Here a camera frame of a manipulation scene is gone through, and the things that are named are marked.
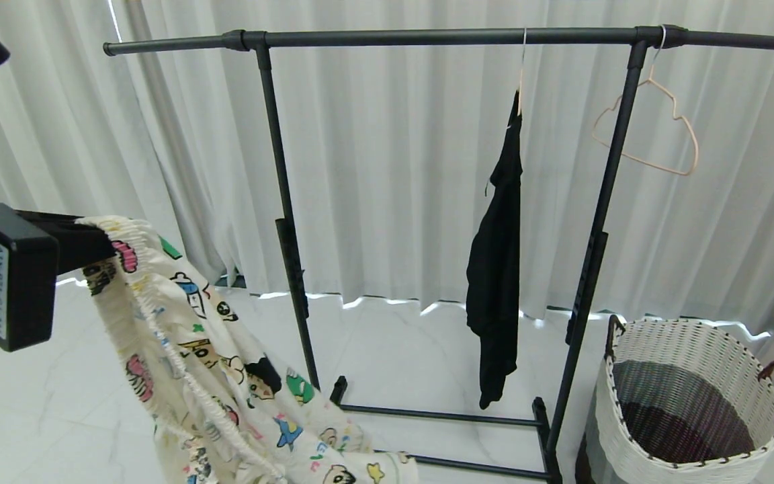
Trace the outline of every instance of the marble floor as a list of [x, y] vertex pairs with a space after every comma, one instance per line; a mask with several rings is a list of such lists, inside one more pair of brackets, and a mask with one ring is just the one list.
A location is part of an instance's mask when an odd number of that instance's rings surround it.
[[[221, 289], [242, 322], [286, 362], [305, 371], [291, 303], [286, 295], [256, 298]], [[567, 317], [523, 319], [519, 370], [504, 398], [486, 415], [532, 417], [541, 396], [550, 414], [556, 401]], [[322, 386], [349, 380], [344, 402], [433, 411], [479, 413], [476, 337], [464, 310], [441, 304], [421, 315], [414, 301], [310, 297], [310, 331]], [[604, 346], [604, 319], [589, 324], [558, 448], [565, 482], [573, 482], [575, 454]], [[475, 423], [357, 415], [391, 450], [541, 469], [534, 431]], [[88, 291], [58, 287], [52, 340], [16, 353], [0, 352], [0, 484], [80, 482], [160, 483], [151, 441], [153, 423], [139, 407], [108, 343]], [[518, 483], [518, 479], [421, 466], [432, 484]], [[774, 484], [774, 455], [761, 476]]]

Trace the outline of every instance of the yellow star print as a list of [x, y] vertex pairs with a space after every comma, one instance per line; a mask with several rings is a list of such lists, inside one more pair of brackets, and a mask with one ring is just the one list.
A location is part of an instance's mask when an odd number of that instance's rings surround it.
[[366, 472], [369, 473], [369, 477], [375, 481], [375, 484], [378, 484], [384, 478], [384, 473], [381, 472], [381, 465], [366, 465]]

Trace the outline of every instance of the hanging black clothing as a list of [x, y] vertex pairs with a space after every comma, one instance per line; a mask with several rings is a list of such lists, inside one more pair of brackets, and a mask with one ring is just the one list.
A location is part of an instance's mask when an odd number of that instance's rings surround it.
[[513, 99], [501, 158], [492, 172], [494, 196], [470, 246], [468, 325], [480, 337], [480, 408], [503, 395], [516, 369], [519, 339], [521, 157], [519, 92]]

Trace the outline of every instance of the laundry basket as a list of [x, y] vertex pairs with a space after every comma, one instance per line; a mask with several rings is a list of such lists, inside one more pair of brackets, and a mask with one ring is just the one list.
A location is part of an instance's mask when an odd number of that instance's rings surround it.
[[772, 370], [700, 321], [611, 316], [575, 479], [751, 482], [774, 451]]

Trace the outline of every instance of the black metal clothes rack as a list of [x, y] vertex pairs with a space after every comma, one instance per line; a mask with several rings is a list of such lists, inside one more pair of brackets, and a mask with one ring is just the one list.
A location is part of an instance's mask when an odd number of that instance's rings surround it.
[[332, 401], [346, 411], [375, 413], [400, 417], [422, 417], [422, 419], [446, 419], [487, 424], [533, 427], [540, 437], [543, 454], [543, 471], [526, 471], [476, 462], [440, 459], [429, 456], [415, 456], [424, 465], [441, 465], [469, 471], [482, 471], [498, 475], [510, 475], [547, 481], [549, 484], [562, 482], [557, 463], [557, 439], [566, 413], [566, 404], [581, 343], [587, 328], [587, 317], [593, 292], [599, 277], [599, 268], [605, 252], [608, 233], [603, 229], [611, 193], [614, 189], [617, 166], [626, 140], [626, 130], [632, 115], [632, 105], [638, 87], [638, 79], [649, 48], [673, 48], [679, 46], [723, 46], [774, 50], [774, 36], [752, 36], [752, 34], [729, 34], [718, 32], [694, 32], [674, 25], [635, 28], [464, 28], [463, 30], [372, 30], [372, 31], [328, 31], [328, 32], [265, 32], [233, 30], [219, 36], [189, 37], [179, 39], [145, 40], [137, 42], [105, 43], [103, 51], [113, 56], [122, 53], [162, 52], [193, 49], [227, 48], [236, 51], [255, 51], [261, 71], [261, 86], [267, 107], [267, 123], [270, 128], [273, 158], [276, 164], [279, 195], [282, 199], [283, 218], [276, 220], [279, 244], [282, 247], [292, 305], [298, 321], [301, 344], [311, 383], [320, 388], [316, 361], [310, 342], [306, 319], [309, 317], [306, 294], [304, 293], [303, 270], [298, 252], [298, 238], [294, 226], [292, 196], [289, 190], [286, 156], [280, 134], [280, 117], [277, 113], [276, 92], [273, 89], [270, 49], [274, 47], [320, 47], [320, 46], [454, 46], [454, 45], [495, 45], [495, 44], [619, 44], [632, 47], [626, 65], [626, 82], [623, 85], [623, 99], [617, 113], [611, 148], [605, 165], [605, 174], [599, 190], [599, 201], [593, 215], [587, 251], [581, 269], [578, 288], [575, 291], [572, 316], [569, 319], [566, 343], [569, 346], [563, 368], [560, 392], [557, 396], [554, 416], [549, 425], [546, 405], [543, 399], [534, 399], [534, 419], [506, 419], [440, 411], [417, 411], [397, 408], [362, 407], [341, 403], [347, 388], [347, 381], [340, 376], [331, 395]]

